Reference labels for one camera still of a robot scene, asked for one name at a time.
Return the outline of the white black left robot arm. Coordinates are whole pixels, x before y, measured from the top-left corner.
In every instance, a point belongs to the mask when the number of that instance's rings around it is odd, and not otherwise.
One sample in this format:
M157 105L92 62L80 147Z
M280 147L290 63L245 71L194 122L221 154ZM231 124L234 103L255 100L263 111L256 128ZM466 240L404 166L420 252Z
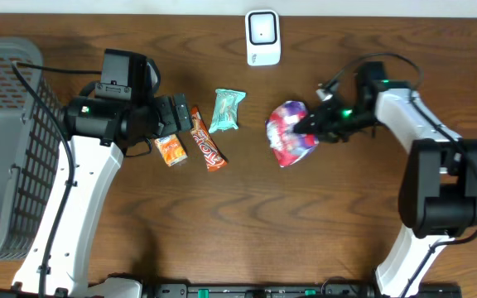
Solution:
M141 99L78 96L63 113L54 184L39 229L9 289L0 297L143 297L143 281L114 274L89 284L89 256L109 187L139 143L192 129L184 94Z

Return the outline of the small orange snack packet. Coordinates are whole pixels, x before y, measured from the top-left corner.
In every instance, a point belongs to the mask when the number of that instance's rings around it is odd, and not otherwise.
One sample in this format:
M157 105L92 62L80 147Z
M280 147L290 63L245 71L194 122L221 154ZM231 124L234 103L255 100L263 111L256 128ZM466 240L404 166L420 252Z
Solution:
M180 139L175 134L155 139L154 143L169 167L184 161L188 157Z

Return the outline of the teal snack packet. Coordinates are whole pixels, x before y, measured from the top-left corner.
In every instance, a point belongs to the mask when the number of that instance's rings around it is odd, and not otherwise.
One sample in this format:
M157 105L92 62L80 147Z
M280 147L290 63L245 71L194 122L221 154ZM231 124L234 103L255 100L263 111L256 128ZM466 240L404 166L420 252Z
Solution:
M209 133L237 130L238 106L246 98L246 93L232 89L216 89L214 112Z

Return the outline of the red chocolate bar wrapper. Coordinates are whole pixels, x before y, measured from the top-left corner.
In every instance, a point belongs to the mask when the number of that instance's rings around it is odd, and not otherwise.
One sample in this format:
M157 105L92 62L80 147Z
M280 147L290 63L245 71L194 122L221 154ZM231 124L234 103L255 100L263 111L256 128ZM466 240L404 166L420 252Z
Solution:
M190 111L193 128L190 130L196 145L202 152L208 172L214 172L227 165L227 161L221 155L218 147L212 140L205 123L202 120L199 109L194 106Z

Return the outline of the purple red snack packet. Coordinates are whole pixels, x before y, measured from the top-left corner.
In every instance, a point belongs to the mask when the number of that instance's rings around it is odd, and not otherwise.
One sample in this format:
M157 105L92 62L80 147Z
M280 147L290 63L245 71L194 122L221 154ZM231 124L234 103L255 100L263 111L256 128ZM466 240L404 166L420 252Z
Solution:
M286 101L275 108L266 121L266 134L277 163L291 166L312 153L319 144L316 136L298 134L294 127L308 114L301 101Z

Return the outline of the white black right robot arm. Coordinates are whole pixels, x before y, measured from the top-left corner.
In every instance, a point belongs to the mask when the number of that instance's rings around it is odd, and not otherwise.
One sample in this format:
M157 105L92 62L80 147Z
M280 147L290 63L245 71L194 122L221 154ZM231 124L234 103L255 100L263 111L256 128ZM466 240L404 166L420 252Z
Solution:
M387 76L380 61L355 71L353 106L338 79L321 85L323 103L295 127L322 142L346 142L367 127L386 127L407 152L397 198L402 221L390 253L374 271L378 297L414 297L422 278L447 247L477 239L477 139L444 125L422 102L417 87Z

